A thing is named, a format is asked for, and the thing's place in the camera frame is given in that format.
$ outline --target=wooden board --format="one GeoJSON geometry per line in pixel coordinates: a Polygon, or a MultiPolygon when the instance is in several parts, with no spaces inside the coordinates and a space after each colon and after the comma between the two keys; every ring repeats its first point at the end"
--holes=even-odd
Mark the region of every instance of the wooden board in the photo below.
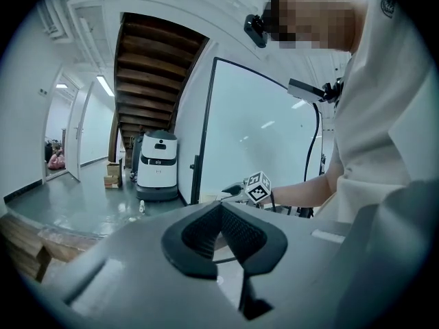
{"type": "MultiPolygon", "coordinates": [[[[116,102],[120,103],[121,105],[127,105],[127,106],[136,106],[140,108],[149,108],[152,110],[160,110],[171,113],[173,110],[173,106],[168,103],[163,102],[157,102],[152,101],[149,99],[142,99],[140,97],[134,97],[130,95],[125,94],[118,94],[116,96],[116,102]]],[[[151,118],[157,118],[157,119],[168,119],[169,115],[165,113],[159,113],[154,111],[149,111],[149,114],[151,115],[151,118]]]]}
{"type": "Polygon", "coordinates": [[[158,121],[151,121],[150,119],[143,119],[140,117],[130,117],[130,116],[121,116],[119,119],[122,123],[128,123],[128,124],[137,124],[137,125],[146,125],[148,127],[156,127],[156,128],[166,128],[167,124],[158,122],[158,121]]]}
{"type": "Polygon", "coordinates": [[[102,239],[97,235],[82,236],[52,227],[43,228],[38,237],[50,255],[63,262],[70,262],[102,239]]]}
{"type": "Polygon", "coordinates": [[[179,58],[175,55],[172,55],[171,53],[165,53],[163,51],[157,50],[157,49],[148,49],[145,47],[140,47],[135,44],[128,44],[126,42],[121,43],[120,46],[121,52],[124,53],[135,53],[136,55],[140,56],[147,56],[149,58],[153,58],[156,60],[160,60],[163,62],[167,62],[170,64],[175,64],[176,66],[182,67],[186,69],[190,66],[191,61],[185,60],[184,58],[179,58]]]}
{"type": "Polygon", "coordinates": [[[122,39],[122,45],[134,45],[138,49],[153,49],[161,53],[168,53],[169,55],[176,56],[177,58],[182,58],[183,60],[189,62],[191,62],[193,59],[192,53],[178,49],[171,45],[164,44],[163,42],[140,38],[138,36],[125,35],[122,39]]]}
{"type": "Polygon", "coordinates": [[[38,240],[38,230],[25,225],[17,218],[6,215],[0,219],[0,232],[12,244],[37,259],[43,244],[38,240]]]}
{"type": "Polygon", "coordinates": [[[132,69],[119,69],[117,71],[117,78],[127,82],[136,81],[146,84],[158,84],[174,90],[180,90],[181,88],[181,82],[170,80],[168,78],[160,77],[151,73],[134,71],[132,69]]]}
{"type": "Polygon", "coordinates": [[[144,67],[145,69],[158,69],[181,77],[186,76],[186,69],[176,66],[175,64],[155,60],[146,56],[135,55],[133,53],[122,53],[117,60],[123,64],[133,64],[144,67]]]}
{"type": "Polygon", "coordinates": [[[178,35],[183,36],[187,39],[200,41],[200,43],[203,39],[202,34],[197,33],[192,29],[189,29],[177,23],[173,23],[171,21],[158,19],[152,16],[145,16],[142,14],[127,14],[126,23],[137,23],[139,25],[147,25],[152,28],[177,33],[178,35]]]}
{"type": "Polygon", "coordinates": [[[17,271],[36,279],[40,271],[41,264],[26,254],[23,250],[17,248],[8,239],[4,240],[5,250],[17,271]]]}
{"type": "Polygon", "coordinates": [[[117,85],[117,90],[123,93],[153,97],[156,99],[172,102],[173,104],[177,100],[177,94],[166,93],[165,91],[149,88],[142,85],[119,83],[117,85]]]}
{"type": "Polygon", "coordinates": [[[139,132],[131,132],[124,130],[123,131],[123,137],[124,138],[136,138],[139,135],[139,132]]]}
{"type": "Polygon", "coordinates": [[[54,279],[58,276],[60,271],[64,268],[66,265],[66,262],[63,262],[61,260],[57,260],[56,258],[52,258],[50,260],[49,266],[47,267],[46,273],[44,275],[43,280],[41,281],[41,284],[43,286],[47,286],[53,282],[54,279]]]}
{"type": "MultiPolygon", "coordinates": [[[[142,127],[144,132],[157,130],[157,128],[146,127],[144,125],[142,125],[142,127]]],[[[140,125],[122,123],[121,129],[125,132],[136,132],[138,134],[140,132],[140,125]]]]}
{"type": "Polygon", "coordinates": [[[161,28],[152,27],[149,25],[142,25],[135,22],[127,22],[125,24],[126,31],[137,36],[147,36],[154,40],[162,40],[169,45],[180,47],[181,49],[190,49],[196,51],[200,44],[193,39],[185,38],[177,33],[163,30],[161,28]]]}
{"type": "Polygon", "coordinates": [[[166,113],[153,112],[153,111],[144,110],[141,108],[133,108],[129,106],[120,106],[119,114],[129,114],[132,116],[145,117],[153,120],[157,120],[157,119],[163,121],[169,120],[169,115],[166,113]]]}
{"type": "Polygon", "coordinates": [[[117,124],[117,111],[112,116],[110,140],[108,141],[108,160],[110,162],[116,161],[116,153],[119,149],[117,146],[117,135],[119,133],[119,126],[117,124]]]}

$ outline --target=cardboard box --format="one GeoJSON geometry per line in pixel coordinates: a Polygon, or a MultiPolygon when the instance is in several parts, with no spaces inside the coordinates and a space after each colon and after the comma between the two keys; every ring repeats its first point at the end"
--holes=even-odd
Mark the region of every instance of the cardboard box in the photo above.
{"type": "Polygon", "coordinates": [[[107,164],[107,175],[121,175],[119,166],[119,163],[109,162],[107,164]]]}
{"type": "Polygon", "coordinates": [[[122,159],[119,163],[107,164],[107,175],[104,177],[105,188],[119,188],[122,185],[122,159]]]}
{"type": "Polygon", "coordinates": [[[104,185],[105,188],[119,188],[122,185],[122,177],[119,175],[106,175],[104,185]]]}

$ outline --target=white service robot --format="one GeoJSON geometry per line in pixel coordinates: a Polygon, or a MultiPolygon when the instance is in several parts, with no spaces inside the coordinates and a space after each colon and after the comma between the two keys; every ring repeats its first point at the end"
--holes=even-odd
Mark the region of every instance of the white service robot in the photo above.
{"type": "Polygon", "coordinates": [[[176,136],[165,130],[145,134],[137,173],[137,197],[166,201],[177,196],[176,136]]]}

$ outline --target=ceiling light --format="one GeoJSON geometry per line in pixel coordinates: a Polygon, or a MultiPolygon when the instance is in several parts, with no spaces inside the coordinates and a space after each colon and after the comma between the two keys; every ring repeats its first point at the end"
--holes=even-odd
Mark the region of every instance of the ceiling light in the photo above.
{"type": "Polygon", "coordinates": [[[108,85],[107,81],[105,80],[103,75],[97,75],[96,76],[97,80],[99,80],[99,83],[102,85],[102,88],[104,88],[104,90],[107,92],[108,95],[110,96],[115,96],[110,88],[110,86],[108,85]]]}
{"type": "Polygon", "coordinates": [[[266,128],[266,127],[270,127],[271,124],[274,124],[274,121],[267,122],[267,123],[264,124],[261,128],[264,129],[264,128],[266,128]]]}
{"type": "Polygon", "coordinates": [[[299,108],[299,107],[301,107],[301,106],[303,106],[303,105],[305,105],[305,104],[306,104],[306,101],[305,101],[305,100],[300,100],[298,103],[296,103],[295,105],[293,105],[292,108],[295,110],[295,109],[297,109],[297,108],[299,108]]]}

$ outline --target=gray device surface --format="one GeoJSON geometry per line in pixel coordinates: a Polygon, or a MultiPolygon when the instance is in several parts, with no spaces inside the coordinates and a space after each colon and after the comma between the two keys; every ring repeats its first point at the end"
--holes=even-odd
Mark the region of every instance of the gray device surface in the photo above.
{"type": "Polygon", "coordinates": [[[234,203],[187,206],[129,223],[38,292],[50,296],[52,306],[62,303],[64,312],[73,309],[68,316],[83,328],[364,326],[402,294],[428,254],[438,218],[419,211],[437,201],[425,198],[414,206],[411,198],[437,188],[437,182],[414,183],[393,192],[380,206],[362,208],[353,225],[234,203]],[[234,308],[215,280],[185,275],[163,251],[161,239],[171,226],[214,208],[247,214],[286,236],[273,270],[248,278],[254,298],[271,308],[254,319],[234,308]]]}

